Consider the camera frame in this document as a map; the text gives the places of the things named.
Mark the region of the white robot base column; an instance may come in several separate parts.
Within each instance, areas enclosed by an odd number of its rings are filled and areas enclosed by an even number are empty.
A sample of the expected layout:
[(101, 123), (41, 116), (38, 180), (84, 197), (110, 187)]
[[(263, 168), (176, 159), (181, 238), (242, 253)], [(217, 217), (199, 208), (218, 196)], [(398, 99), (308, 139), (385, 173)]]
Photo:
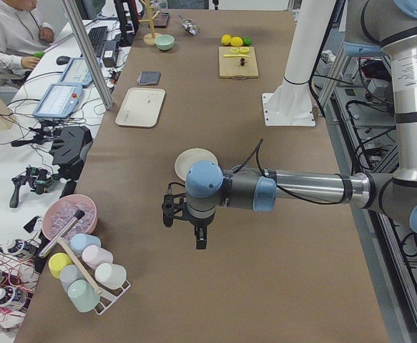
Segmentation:
[(302, 2), (283, 82), (263, 94), (266, 126), (315, 126), (310, 79), (335, 8), (332, 0)]

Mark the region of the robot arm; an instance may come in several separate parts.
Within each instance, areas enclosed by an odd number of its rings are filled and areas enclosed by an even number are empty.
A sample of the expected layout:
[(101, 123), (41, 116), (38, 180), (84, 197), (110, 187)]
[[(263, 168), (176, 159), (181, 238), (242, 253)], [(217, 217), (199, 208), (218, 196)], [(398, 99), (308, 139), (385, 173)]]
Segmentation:
[(184, 198), (164, 207), (167, 213), (182, 210), (195, 228), (197, 248), (207, 244), (216, 208), (266, 212), (278, 197), (350, 203), (385, 214), (417, 233), (417, 1), (350, 1), (347, 20), (348, 44), (377, 46), (391, 59), (397, 170), (353, 176), (261, 168), (229, 171), (198, 161), (187, 173)]

